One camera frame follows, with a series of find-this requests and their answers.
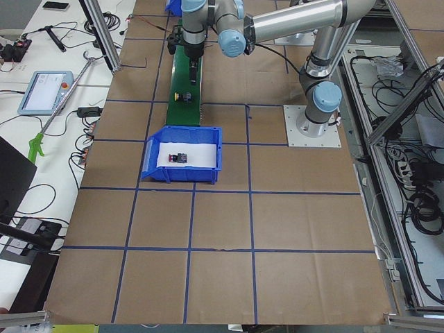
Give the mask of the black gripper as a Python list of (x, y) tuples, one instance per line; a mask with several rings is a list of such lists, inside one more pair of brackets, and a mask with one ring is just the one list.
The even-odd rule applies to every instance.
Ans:
[(203, 57), (203, 43), (190, 44), (184, 43), (185, 55), (189, 58), (189, 81), (191, 85), (196, 85), (197, 83), (197, 65), (199, 60)]

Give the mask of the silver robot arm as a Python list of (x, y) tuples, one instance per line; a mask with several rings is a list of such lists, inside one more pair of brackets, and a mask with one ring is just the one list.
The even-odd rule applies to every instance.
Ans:
[(325, 134), (342, 99), (341, 89), (330, 75), (361, 18), (374, 5), (374, 1), (308, 1), (250, 16), (244, 12), (242, 1), (183, 1), (182, 26), (172, 38), (183, 46), (189, 58), (190, 80), (194, 81), (211, 26), (216, 29), (222, 53), (230, 58), (252, 53), (261, 42), (316, 29), (312, 50), (299, 71), (307, 106), (296, 126), (301, 134), (317, 138)]

